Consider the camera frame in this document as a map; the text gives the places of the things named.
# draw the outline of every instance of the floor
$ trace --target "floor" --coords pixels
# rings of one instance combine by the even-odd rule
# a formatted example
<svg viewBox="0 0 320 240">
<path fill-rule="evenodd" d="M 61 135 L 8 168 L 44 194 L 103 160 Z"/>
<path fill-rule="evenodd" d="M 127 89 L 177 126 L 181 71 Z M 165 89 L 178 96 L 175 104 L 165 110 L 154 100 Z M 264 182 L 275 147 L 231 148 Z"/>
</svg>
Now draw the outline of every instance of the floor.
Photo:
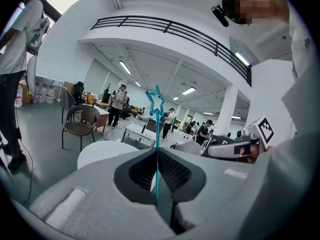
<svg viewBox="0 0 320 240">
<path fill-rule="evenodd" d="M 20 203 L 24 203 L 30 191 L 30 173 L 33 174 L 29 199 L 25 202 L 28 207 L 41 193 L 64 179 L 77 170 L 77 160 L 80 154 L 80 139 L 75 135 L 64 133 L 64 149 L 61 147 L 61 124 L 62 107 L 57 103 L 34 103 L 24 104 L 17 108 L 18 124 L 22 135 L 21 149 L 27 157 L 15 173 L 0 167 L 0 179 L 6 187 L 10 197 Z M 122 138 L 126 125 L 135 123 L 144 126 L 146 122 L 131 117 L 129 120 L 120 119 L 116 129 L 106 127 L 104 136 L 94 134 L 96 141 L 117 141 Z M 141 141 L 150 146 L 148 141 Z M 83 148 L 93 143 L 91 135 L 83 137 Z M 172 143 L 166 141 L 162 147 L 170 147 Z M 0 157 L 7 165 L 11 157 L 0 150 Z"/>
</svg>

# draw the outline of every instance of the railing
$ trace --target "railing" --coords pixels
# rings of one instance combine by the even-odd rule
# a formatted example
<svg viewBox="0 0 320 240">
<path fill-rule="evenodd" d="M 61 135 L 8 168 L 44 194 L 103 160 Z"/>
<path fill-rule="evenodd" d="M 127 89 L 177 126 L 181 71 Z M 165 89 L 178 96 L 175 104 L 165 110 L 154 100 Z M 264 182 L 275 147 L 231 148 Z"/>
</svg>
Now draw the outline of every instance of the railing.
<svg viewBox="0 0 320 240">
<path fill-rule="evenodd" d="M 246 66 L 223 44 L 190 26 L 164 18 L 126 15 L 100 18 L 91 29 L 93 30 L 105 27 L 139 27 L 153 29 L 187 39 L 193 43 L 196 43 L 197 45 L 202 46 L 203 48 L 212 52 L 215 56 L 224 60 L 231 67 L 233 67 L 251 86 L 251 65 Z"/>
</svg>

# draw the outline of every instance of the plastic jug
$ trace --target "plastic jug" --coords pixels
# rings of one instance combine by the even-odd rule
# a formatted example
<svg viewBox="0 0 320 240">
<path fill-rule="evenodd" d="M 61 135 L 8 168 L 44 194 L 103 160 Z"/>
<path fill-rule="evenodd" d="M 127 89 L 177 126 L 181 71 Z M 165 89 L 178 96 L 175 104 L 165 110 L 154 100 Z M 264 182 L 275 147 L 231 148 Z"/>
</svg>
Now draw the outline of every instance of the plastic jug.
<svg viewBox="0 0 320 240">
<path fill-rule="evenodd" d="M 41 91 L 40 91 L 40 97 L 39 97 L 39 102 L 40 102 L 40 103 L 46 102 L 46 100 L 47 100 L 47 97 L 46 97 L 47 91 L 48 91 L 47 85 L 46 85 L 46 84 L 43 84 L 43 87 L 42 87 L 42 89 L 41 89 Z"/>
<path fill-rule="evenodd" d="M 22 87 L 21 86 L 22 86 L 22 83 L 19 83 L 18 90 L 16 92 L 15 102 L 14 102 L 14 106 L 16 108 L 22 106 Z"/>
<path fill-rule="evenodd" d="M 55 99 L 55 87 L 49 86 L 48 92 L 46 93 L 46 102 L 53 103 Z"/>
<path fill-rule="evenodd" d="M 39 83 L 36 82 L 35 83 L 35 97 L 34 97 L 33 102 L 38 102 L 39 98 L 40 98 L 40 87 L 39 87 Z"/>
</svg>

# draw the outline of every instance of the ceiling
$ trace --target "ceiling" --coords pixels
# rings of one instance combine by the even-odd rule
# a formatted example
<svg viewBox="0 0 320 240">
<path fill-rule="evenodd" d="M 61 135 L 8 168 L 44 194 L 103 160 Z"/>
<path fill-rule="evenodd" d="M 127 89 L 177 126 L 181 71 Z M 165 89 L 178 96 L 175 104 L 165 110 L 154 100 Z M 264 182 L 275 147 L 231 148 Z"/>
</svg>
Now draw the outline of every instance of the ceiling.
<svg viewBox="0 0 320 240">
<path fill-rule="evenodd" d="M 281 59 L 292 61 L 291 37 L 289 27 L 278 20 L 267 20 L 252 25 L 237 25 L 229 21 L 229 27 L 224 28 L 213 16 L 210 8 L 221 4 L 222 0 L 118 0 L 120 6 L 126 2 L 155 1 L 186 7 L 206 16 L 212 27 L 220 29 L 233 37 L 230 44 L 232 52 L 239 52 L 249 63 L 256 65 L 268 59 Z M 254 49 L 248 48 L 245 42 L 254 44 Z"/>
<path fill-rule="evenodd" d="M 162 95 L 169 100 L 179 97 L 177 103 L 198 112 L 208 112 L 219 116 L 225 97 L 226 85 L 206 73 L 201 63 L 186 62 L 150 47 L 126 43 L 96 42 L 93 46 L 118 69 L 120 78 L 128 78 L 143 88 L 153 90 L 159 86 Z M 123 61 L 131 71 L 128 74 L 120 65 Z M 183 95 L 190 87 L 196 91 Z M 246 121 L 250 102 L 238 96 L 234 116 Z"/>
</svg>

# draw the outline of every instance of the teal star outline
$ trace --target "teal star outline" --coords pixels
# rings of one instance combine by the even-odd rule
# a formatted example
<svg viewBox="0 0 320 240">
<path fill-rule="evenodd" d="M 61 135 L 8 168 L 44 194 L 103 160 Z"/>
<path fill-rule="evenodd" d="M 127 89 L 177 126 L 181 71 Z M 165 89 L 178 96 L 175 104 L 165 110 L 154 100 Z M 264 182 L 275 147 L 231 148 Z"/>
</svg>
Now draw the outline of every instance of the teal star outline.
<svg viewBox="0 0 320 240">
<path fill-rule="evenodd" d="M 147 95 L 147 97 L 151 103 L 150 116 L 153 116 L 154 114 L 159 114 L 161 117 L 163 117 L 164 116 L 164 103 L 166 100 L 164 97 L 161 96 L 159 86 L 156 85 L 154 88 L 154 91 L 147 90 L 145 92 L 145 94 Z M 154 99 L 151 97 L 151 95 L 153 95 L 153 96 L 157 95 L 162 100 L 162 102 L 160 104 L 160 109 L 158 109 L 158 108 L 154 109 L 155 102 L 154 102 Z"/>
</svg>

